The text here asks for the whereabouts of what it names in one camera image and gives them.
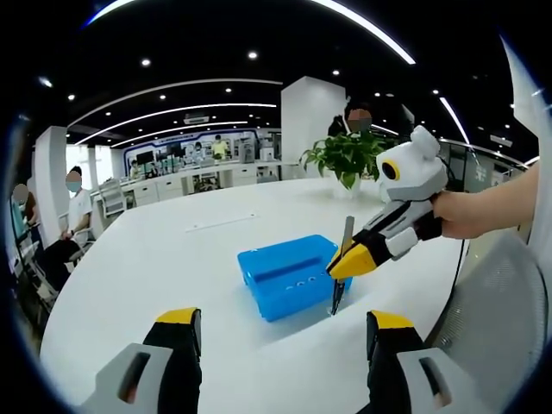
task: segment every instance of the window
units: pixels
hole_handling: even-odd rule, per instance
[[[113,164],[111,163],[111,148],[96,146],[96,175],[97,183],[103,184],[113,178]]]
[[[92,180],[90,165],[88,161],[88,147],[86,145],[67,145],[66,147],[66,170],[69,173],[74,166],[80,166],[83,170],[83,188],[90,190]]]

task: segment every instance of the green plant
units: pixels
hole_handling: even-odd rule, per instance
[[[350,190],[357,177],[364,172],[378,179],[380,171],[376,165],[376,156],[384,151],[383,143],[370,131],[329,136],[325,140],[316,141],[312,149],[307,149],[299,163],[303,164],[305,171],[308,164],[316,164],[321,176],[324,168],[328,168]]]

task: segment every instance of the monitor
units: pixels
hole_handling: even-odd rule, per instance
[[[136,155],[136,161],[138,162],[138,165],[147,164],[148,162],[152,162],[153,160],[154,160],[153,151],[148,151],[146,153]]]

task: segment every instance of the face mask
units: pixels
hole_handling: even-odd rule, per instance
[[[360,131],[368,131],[372,126],[372,120],[370,118],[359,119]]]
[[[80,183],[78,181],[67,181],[66,185],[70,192],[77,192],[80,189]]]

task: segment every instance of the white table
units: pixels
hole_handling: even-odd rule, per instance
[[[366,312],[395,312],[426,337],[453,284],[461,243],[435,239],[356,278],[335,317],[321,304],[264,321],[243,284],[243,250],[321,234],[339,242],[382,206],[363,182],[355,201],[332,197],[332,179],[250,185],[128,210],[94,244],[50,316],[41,361],[72,404],[165,311],[202,309],[200,413],[354,413],[368,401]]]

